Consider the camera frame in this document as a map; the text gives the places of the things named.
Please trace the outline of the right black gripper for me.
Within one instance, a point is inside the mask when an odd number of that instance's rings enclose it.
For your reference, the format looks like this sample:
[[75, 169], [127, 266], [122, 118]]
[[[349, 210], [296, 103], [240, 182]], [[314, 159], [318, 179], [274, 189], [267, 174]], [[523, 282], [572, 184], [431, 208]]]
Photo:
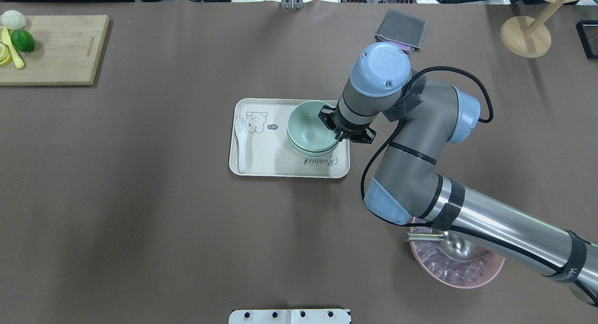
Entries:
[[318, 117], [326, 128], [335, 133], [335, 139], [344, 139], [354, 143], [371, 144], [376, 137], [376, 131], [367, 124], [355, 124], [344, 118], [340, 107], [323, 106]]

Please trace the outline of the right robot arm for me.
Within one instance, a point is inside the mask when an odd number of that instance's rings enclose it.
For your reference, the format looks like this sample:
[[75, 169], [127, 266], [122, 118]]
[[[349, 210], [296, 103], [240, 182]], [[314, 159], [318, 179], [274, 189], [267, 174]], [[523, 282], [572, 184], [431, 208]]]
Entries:
[[370, 124], [378, 114], [398, 122], [362, 193], [367, 209], [394, 225], [423, 220], [423, 226], [519, 260], [596, 306], [596, 245], [435, 173], [445, 145], [466, 139], [481, 112], [474, 97], [427, 78], [436, 70], [446, 67], [416, 73], [398, 45], [371, 44], [353, 65], [336, 107], [320, 111], [336, 139], [357, 143], [372, 143], [376, 133]]

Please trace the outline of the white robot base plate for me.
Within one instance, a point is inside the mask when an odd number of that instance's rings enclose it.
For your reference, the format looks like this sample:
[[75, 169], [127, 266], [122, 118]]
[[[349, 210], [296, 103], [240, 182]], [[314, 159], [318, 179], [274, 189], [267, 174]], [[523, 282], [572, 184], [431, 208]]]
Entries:
[[232, 311], [229, 324], [351, 324], [346, 309], [267, 309]]

